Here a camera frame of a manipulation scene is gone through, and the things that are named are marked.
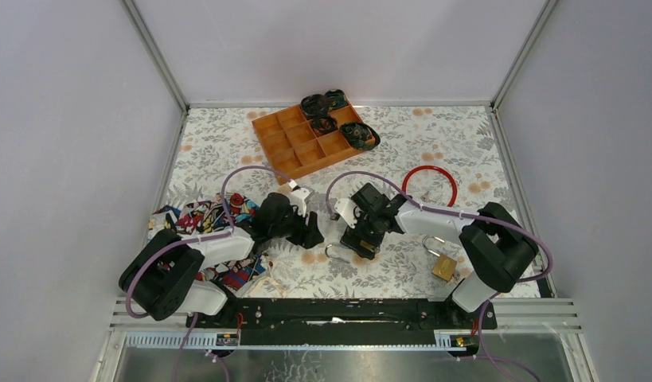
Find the brass padlock with long shackle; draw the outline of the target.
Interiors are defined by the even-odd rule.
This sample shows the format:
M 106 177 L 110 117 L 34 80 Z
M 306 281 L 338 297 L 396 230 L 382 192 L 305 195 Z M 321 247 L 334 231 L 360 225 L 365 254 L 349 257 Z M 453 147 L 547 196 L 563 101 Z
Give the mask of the brass padlock with long shackle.
M 364 241 L 360 243 L 337 241 L 327 244 L 324 248 L 324 255 L 328 259 L 334 259 L 340 262 L 353 263 L 354 261 L 374 261 L 381 252 L 381 241 Z M 350 252 L 351 255 L 345 258 L 339 255 L 339 252 Z

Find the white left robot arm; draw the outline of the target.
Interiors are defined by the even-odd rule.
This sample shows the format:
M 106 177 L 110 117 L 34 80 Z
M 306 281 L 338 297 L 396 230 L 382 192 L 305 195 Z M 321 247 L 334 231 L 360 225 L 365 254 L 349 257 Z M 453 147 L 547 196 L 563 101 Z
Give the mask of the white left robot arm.
M 198 313 L 217 327 L 235 316 L 231 293 L 197 274 L 229 261 L 244 260 L 274 239 L 310 249 L 323 242 L 318 215 L 307 208 L 312 191 L 297 187 L 287 195 L 269 193 L 254 217 L 235 227 L 184 238 L 164 228 L 119 277 L 125 307 L 133 318 L 162 321 L 175 313 Z

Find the red cable lock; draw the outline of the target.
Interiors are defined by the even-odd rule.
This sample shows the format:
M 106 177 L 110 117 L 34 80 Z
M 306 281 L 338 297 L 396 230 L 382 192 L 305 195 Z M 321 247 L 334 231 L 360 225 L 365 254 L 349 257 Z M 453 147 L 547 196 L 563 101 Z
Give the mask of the red cable lock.
M 443 202 L 447 207 L 455 206 L 459 186 L 456 178 L 444 168 L 421 165 L 409 170 L 403 178 L 401 189 L 420 197 L 425 202 Z

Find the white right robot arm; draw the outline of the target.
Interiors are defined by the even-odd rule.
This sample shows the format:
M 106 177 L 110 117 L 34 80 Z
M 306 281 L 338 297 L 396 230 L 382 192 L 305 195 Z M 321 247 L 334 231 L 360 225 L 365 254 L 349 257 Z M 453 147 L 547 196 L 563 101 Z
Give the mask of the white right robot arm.
M 403 194 L 388 198 L 366 183 L 334 204 L 346 222 L 342 245 L 373 259 L 388 233 L 433 236 L 459 244 L 473 271 L 451 292 L 444 315 L 463 328 L 476 310 L 497 293 L 508 293 L 539 253 L 539 246 L 500 204 L 489 202 L 476 212 L 422 205 Z

